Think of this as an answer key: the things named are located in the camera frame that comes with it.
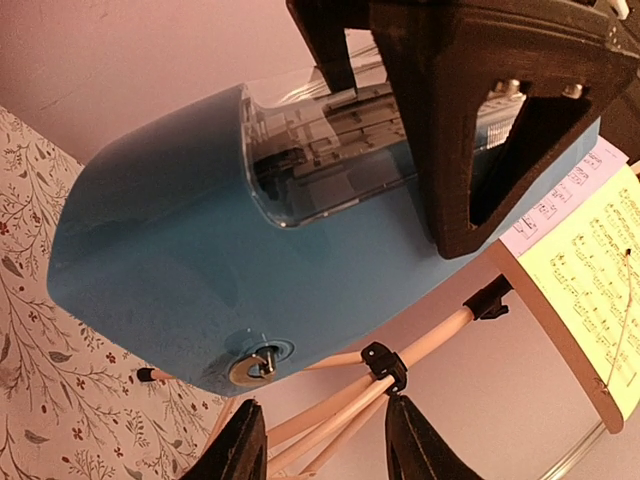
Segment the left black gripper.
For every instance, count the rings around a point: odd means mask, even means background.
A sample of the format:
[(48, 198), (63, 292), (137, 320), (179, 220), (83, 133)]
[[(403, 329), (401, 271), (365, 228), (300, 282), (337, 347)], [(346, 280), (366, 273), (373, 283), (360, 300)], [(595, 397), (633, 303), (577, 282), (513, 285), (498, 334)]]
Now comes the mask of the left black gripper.
[[(633, 82), (639, 42), (610, 1), (373, 1), (380, 50), (439, 254), (478, 250), (533, 183)], [(472, 182), (478, 111), (525, 101)]]

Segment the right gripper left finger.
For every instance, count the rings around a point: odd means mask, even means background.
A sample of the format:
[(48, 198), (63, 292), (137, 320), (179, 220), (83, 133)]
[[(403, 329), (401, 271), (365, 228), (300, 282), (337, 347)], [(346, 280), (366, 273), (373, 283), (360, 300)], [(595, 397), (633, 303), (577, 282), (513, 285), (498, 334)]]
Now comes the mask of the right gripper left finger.
[(262, 407), (247, 399), (180, 480), (265, 480), (267, 451)]

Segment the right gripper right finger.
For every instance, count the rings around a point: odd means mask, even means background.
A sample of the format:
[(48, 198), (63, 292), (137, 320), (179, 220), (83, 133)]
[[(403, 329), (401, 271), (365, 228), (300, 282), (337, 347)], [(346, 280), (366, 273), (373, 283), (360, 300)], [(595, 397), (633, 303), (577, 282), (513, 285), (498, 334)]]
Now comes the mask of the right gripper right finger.
[(407, 395), (391, 396), (385, 416), (389, 479), (480, 480)]

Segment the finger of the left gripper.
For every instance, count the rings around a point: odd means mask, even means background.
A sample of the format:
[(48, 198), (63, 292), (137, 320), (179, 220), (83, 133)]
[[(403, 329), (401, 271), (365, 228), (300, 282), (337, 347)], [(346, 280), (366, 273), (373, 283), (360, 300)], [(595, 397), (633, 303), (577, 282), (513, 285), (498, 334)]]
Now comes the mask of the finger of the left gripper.
[(336, 1), (290, 0), (286, 6), (331, 93), (356, 88)]

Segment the pink music stand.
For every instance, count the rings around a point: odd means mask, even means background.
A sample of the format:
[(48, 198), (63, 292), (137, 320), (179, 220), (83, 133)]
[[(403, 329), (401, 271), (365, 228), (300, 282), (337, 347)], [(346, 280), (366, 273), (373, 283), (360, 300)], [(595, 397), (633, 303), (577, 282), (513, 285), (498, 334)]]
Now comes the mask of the pink music stand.
[[(598, 412), (602, 423), (611, 433), (620, 432), (626, 420), (608, 393), (599, 393), (595, 387), (595, 370), (580, 351), (559, 315), (546, 300), (519, 258), (511, 259), (504, 245), (493, 247), (492, 254), (499, 261), (502, 273), (488, 285), (467, 299), (437, 327), (415, 340), (402, 352), (389, 350), (374, 342), (358, 353), (329, 357), (319, 367), (329, 368), (363, 363), (370, 372), (347, 389), (315, 405), (293, 419), (267, 430), (267, 477), (278, 473), (326, 437), (331, 442), (300, 473), (300, 478), (311, 479), (319, 469), (347, 442), (379, 408), (387, 409), (391, 396), (405, 395), (408, 369), (440, 347), (466, 325), (480, 319), (496, 319), (507, 313), (503, 297), (515, 290), (532, 302), (531, 310), (555, 345), (584, 392)], [(228, 407), (213, 429), (207, 447), (212, 444), (235, 412)]]

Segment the purple sheet music paper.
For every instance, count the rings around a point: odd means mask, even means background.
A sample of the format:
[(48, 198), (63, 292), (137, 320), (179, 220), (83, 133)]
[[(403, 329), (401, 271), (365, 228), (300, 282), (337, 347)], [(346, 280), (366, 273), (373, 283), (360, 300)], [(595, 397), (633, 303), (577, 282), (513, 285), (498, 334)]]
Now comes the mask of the purple sheet music paper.
[(593, 195), (628, 160), (628, 155), (599, 136), (583, 159), (500, 237), (501, 243), (515, 258), (519, 258)]

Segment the blue metronome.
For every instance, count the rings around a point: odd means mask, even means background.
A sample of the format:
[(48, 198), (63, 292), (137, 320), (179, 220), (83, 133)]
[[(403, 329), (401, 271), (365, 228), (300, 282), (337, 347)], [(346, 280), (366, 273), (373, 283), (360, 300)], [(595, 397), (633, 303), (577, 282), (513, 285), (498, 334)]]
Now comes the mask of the blue metronome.
[(103, 148), (58, 221), (52, 300), (235, 396), (326, 358), (453, 276), (380, 63), (240, 84)]

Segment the yellow sheet music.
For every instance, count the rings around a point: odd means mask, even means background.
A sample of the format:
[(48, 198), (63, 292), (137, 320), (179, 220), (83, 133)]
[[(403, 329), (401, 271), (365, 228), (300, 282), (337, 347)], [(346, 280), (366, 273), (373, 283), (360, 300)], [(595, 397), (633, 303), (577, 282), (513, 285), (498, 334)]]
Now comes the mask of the yellow sheet music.
[(624, 420), (639, 404), (639, 180), (623, 167), (519, 258)]

